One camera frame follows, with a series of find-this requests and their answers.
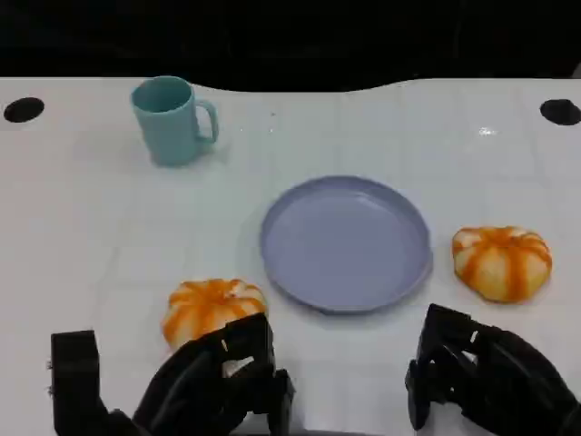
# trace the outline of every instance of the orange striped pumpkin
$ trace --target orange striped pumpkin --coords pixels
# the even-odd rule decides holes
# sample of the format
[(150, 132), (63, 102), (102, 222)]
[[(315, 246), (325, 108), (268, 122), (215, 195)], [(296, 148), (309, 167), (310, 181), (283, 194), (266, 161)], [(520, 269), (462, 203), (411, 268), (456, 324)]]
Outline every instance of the orange striped pumpkin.
[(183, 282), (170, 296), (163, 335), (177, 350), (186, 342), (220, 330), (227, 322), (266, 312), (261, 290), (242, 280)]
[(452, 239), (454, 270), (493, 302), (522, 302), (548, 279), (553, 260), (538, 234), (520, 227), (460, 229)]

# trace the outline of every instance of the plate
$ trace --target plate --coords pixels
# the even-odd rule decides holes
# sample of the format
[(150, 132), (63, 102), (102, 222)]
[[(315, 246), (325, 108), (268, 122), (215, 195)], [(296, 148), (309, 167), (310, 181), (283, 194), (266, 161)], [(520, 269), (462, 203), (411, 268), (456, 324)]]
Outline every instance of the plate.
[(431, 269), (418, 209), (387, 186), (329, 176), (290, 189), (267, 212), (261, 255), (271, 281), (326, 312), (366, 312), (416, 289)]

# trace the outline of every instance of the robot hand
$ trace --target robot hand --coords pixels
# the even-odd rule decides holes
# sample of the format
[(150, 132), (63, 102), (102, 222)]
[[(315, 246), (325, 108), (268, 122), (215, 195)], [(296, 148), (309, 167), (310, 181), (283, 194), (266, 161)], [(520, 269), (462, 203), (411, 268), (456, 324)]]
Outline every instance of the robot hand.
[(551, 362), (512, 332), (431, 304), (406, 376), (409, 417), (421, 429), (432, 401), (499, 436), (581, 434), (581, 408)]
[[(226, 435), (248, 411), (266, 413), (272, 435), (288, 434), (291, 380), (275, 370), (263, 314), (231, 322), (183, 345), (155, 374), (130, 420), (99, 396), (93, 332), (53, 335), (54, 428), (59, 436)], [(241, 366), (232, 376), (225, 362)]]

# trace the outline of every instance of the mug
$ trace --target mug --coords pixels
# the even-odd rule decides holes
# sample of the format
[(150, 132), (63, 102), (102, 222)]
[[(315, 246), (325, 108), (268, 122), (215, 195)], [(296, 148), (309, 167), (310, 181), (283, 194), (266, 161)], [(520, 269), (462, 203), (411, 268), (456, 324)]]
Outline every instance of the mug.
[[(196, 100), (192, 86), (179, 77), (163, 75), (146, 80), (133, 90), (131, 102), (155, 164), (185, 165), (207, 152), (218, 139), (215, 107)], [(211, 138), (200, 135), (196, 106), (208, 111)]]

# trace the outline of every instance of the table surface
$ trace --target table surface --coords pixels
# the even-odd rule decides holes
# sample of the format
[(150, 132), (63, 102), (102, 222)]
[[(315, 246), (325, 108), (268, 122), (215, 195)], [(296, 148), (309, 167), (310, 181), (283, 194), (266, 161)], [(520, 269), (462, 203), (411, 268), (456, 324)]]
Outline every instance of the table surface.
[[(93, 328), (109, 408), (133, 412), (168, 355), (160, 331), (184, 279), (241, 277), (266, 293), (278, 364), (308, 430), (404, 435), (404, 375), (431, 302), (521, 334), (581, 394), (577, 250), (581, 124), (551, 124), (547, 99), (581, 105), (573, 80), (427, 80), (345, 94), (245, 94), (196, 86), (222, 125), (216, 152), (180, 170), (151, 165), (129, 105), (139, 79), (5, 79), (0, 105), (45, 102), (0, 121), (2, 434), (53, 434), (50, 333)], [(202, 125), (207, 125), (205, 118)], [(325, 174), (404, 193), (432, 232), (434, 271), (390, 310), (330, 317), (275, 291), (258, 251), (269, 204)], [(450, 238), (464, 225), (540, 232), (552, 280), (531, 302), (486, 303), (458, 282)], [(454, 407), (432, 431), (483, 434)]]

